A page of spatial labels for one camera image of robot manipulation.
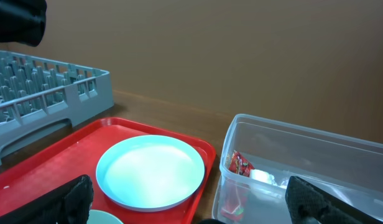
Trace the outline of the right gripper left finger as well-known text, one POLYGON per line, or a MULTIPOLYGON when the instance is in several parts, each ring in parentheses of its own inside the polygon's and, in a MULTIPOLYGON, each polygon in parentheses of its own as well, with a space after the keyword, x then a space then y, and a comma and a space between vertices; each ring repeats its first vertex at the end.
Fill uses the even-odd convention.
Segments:
POLYGON ((81 175, 0 216, 0 224, 86 224, 93 197, 91 178, 81 175))

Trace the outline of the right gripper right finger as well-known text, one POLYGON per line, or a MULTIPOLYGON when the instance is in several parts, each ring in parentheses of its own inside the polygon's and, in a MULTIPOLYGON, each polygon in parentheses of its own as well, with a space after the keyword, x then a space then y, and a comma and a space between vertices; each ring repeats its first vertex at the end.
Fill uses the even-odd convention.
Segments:
POLYGON ((292 223, 383 224, 382 193, 346 182, 318 183, 289 178, 285 201, 292 223))

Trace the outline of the white tissue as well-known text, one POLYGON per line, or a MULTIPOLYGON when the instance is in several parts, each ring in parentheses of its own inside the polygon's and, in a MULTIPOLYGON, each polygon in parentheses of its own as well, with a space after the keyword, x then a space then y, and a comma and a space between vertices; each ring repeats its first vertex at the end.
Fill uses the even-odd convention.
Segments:
POLYGON ((272 174, 269 174, 268 172, 265 172, 263 170, 253 169, 250 171, 249 177, 254 180, 258 180, 259 182, 277 186, 282 189, 286 189, 288 186, 287 179, 282 180, 281 183, 278 183, 272 174))

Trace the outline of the green bowl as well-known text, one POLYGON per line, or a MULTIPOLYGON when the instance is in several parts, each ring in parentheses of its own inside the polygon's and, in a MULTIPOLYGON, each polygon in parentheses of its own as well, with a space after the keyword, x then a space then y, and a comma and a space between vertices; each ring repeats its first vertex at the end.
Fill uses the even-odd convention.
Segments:
POLYGON ((123 224, 123 222, 108 212, 90 210, 86 224, 123 224))

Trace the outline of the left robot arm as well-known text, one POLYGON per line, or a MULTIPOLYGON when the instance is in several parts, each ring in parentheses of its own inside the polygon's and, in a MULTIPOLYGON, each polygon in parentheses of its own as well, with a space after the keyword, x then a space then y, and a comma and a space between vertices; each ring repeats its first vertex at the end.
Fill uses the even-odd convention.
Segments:
POLYGON ((46 0, 0 0, 0 43, 36 47, 46 27, 46 0))

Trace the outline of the red snack wrapper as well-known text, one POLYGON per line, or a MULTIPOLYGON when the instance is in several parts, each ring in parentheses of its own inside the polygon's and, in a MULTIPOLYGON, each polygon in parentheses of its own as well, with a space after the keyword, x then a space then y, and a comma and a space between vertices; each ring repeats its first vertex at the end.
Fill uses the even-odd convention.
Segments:
MULTIPOLYGON (((241 155, 240 152, 234 151, 231 156, 229 170, 237 175, 249 177, 254 166, 241 155)), ((249 186, 239 184, 235 180, 227 180, 224 185, 224 204, 221 207, 221 214, 234 222, 242 220, 244 206, 247 202, 249 186)))

